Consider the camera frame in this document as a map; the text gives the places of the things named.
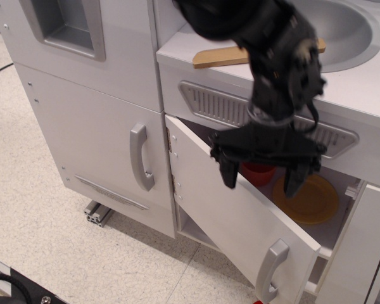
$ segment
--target black robotic arm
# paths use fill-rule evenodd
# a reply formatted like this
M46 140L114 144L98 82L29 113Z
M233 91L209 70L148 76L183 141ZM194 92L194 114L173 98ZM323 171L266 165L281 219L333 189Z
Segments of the black robotic arm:
M322 94L314 28L285 0L177 0L193 29L211 40L232 39L250 56L254 77L248 104L250 123L210 136L211 156L224 183L235 187L241 162L286 167L284 192L294 196L309 174L320 169L326 147L307 139ZM296 111L307 106L315 125L295 130Z

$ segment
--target wooden spatula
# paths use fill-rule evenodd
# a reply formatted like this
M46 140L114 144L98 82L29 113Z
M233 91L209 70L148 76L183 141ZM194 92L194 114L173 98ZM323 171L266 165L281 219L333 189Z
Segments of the wooden spatula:
M317 41L319 53L325 52L326 44L322 38ZM248 63L248 52L237 46L224 47L222 49L209 49L201 51L193 58L194 68L222 67L224 65L238 65Z

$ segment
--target gray sink basin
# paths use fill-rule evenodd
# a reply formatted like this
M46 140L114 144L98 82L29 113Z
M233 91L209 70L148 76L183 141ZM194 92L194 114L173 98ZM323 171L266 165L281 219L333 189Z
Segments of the gray sink basin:
M337 72L369 61L380 50L380 24L364 9L343 1L291 0L323 38L322 72Z

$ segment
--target white floor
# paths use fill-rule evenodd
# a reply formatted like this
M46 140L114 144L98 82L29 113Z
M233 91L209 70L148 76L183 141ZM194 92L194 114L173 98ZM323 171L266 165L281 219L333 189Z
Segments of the white floor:
M0 261L69 303L257 300L222 254L117 213L100 229L84 218L89 202L63 187L14 66L0 72Z

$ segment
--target red bowl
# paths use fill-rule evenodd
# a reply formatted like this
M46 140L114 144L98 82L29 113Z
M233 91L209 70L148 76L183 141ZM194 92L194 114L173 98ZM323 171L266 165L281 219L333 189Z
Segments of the red bowl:
M276 172L275 166L261 165L259 163L243 163L241 174L255 187L267 185Z

